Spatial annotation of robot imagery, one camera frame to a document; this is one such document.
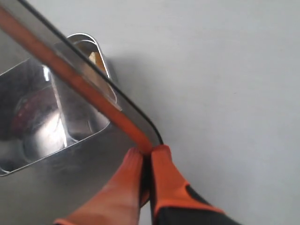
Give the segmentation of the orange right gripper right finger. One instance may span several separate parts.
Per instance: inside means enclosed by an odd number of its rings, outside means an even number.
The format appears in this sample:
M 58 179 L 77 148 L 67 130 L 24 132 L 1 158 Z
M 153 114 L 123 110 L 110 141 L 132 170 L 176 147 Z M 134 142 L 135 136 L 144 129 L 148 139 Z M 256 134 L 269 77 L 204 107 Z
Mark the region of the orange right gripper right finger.
M 151 152 L 150 203 L 154 225 L 236 225 L 237 221 L 203 199 L 174 165 L 171 150 Z

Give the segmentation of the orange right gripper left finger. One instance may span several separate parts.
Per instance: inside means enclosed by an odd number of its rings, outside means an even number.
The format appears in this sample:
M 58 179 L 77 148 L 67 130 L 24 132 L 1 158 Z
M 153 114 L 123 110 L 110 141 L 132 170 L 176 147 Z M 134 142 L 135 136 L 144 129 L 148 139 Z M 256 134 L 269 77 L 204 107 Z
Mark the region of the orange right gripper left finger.
M 84 205 L 55 225 L 137 225 L 143 156 L 136 148 L 126 153 L 108 183 Z

